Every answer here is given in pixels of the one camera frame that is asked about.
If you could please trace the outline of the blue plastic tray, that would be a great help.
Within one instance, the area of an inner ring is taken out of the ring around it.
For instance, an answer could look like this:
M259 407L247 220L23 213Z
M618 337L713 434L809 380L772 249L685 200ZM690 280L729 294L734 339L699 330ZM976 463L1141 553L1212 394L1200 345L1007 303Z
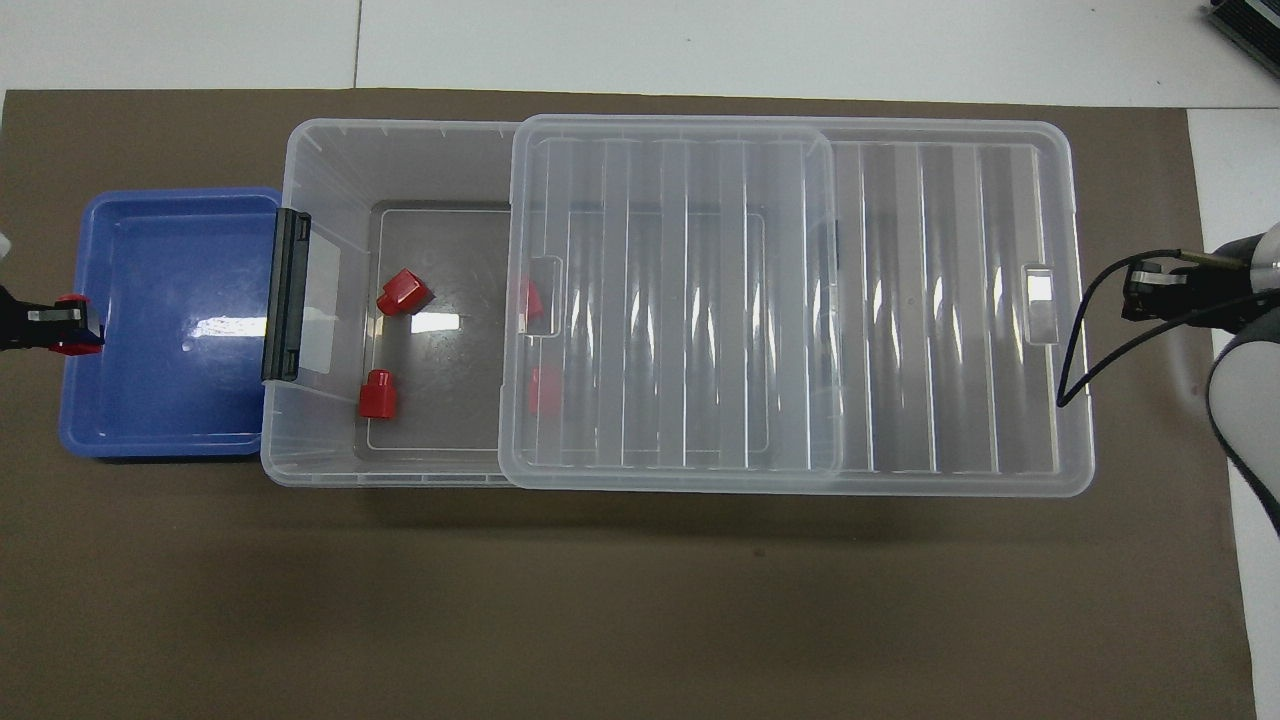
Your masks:
M79 224L74 291L101 351L67 361L58 434L81 457L256 454L279 191L101 193Z

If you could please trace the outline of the brown table mat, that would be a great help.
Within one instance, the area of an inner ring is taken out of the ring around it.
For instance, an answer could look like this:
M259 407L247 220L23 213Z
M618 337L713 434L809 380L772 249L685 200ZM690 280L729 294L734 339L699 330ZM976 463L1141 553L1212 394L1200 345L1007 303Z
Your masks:
M58 438L0 354L0 720L1249 720L1203 331L1073 498L301 489Z

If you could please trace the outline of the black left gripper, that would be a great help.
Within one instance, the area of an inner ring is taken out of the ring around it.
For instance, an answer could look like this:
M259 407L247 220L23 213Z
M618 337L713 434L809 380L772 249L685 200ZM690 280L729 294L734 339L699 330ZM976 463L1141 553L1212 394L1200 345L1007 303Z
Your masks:
M0 352L101 346L102 323L88 302L59 302L44 307L15 299L0 284Z

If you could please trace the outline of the black ribbed device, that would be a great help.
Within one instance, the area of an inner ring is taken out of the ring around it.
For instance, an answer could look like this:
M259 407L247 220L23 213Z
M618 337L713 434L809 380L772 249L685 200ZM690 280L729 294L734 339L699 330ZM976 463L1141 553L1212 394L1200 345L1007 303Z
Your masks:
M1280 0L1210 0L1208 20L1242 47L1280 56Z

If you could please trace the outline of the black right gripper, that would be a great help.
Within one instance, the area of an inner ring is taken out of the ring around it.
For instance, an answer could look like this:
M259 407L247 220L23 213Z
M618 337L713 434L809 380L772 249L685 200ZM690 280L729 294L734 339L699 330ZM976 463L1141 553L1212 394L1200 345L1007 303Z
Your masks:
M1256 299L1251 264L1247 260L1219 260L1175 266L1165 290L1160 311L1158 283L1164 278L1160 263L1129 263L1123 282L1121 318L1126 322L1181 320L1210 329L1243 329L1263 315L1263 301Z

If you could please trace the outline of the clear plastic storage box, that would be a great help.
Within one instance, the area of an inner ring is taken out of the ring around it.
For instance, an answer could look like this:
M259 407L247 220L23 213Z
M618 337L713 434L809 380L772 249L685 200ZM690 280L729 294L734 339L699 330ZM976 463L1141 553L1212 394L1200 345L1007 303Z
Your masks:
M300 372L264 382L262 466L305 488L809 492L844 459L833 184L800 120L307 120L282 205L311 217ZM385 316L402 268L435 299ZM559 416L529 413L540 364ZM358 414L374 368L394 419Z

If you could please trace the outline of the black box latch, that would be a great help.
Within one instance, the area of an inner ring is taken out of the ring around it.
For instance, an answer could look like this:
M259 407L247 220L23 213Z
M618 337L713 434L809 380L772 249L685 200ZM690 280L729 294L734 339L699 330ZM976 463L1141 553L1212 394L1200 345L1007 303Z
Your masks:
M294 380L300 372L311 215L278 208L262 346L261 379Z

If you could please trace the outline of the clear ribbed plastic lid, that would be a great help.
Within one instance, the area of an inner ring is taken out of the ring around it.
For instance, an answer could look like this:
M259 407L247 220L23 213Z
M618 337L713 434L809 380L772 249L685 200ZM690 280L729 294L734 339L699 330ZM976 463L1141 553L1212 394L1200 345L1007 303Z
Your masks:
M1070 147L1033 120L800 120L835 158L844 459L810 496L1065 498L1094 475L1057 407L1082 297Z

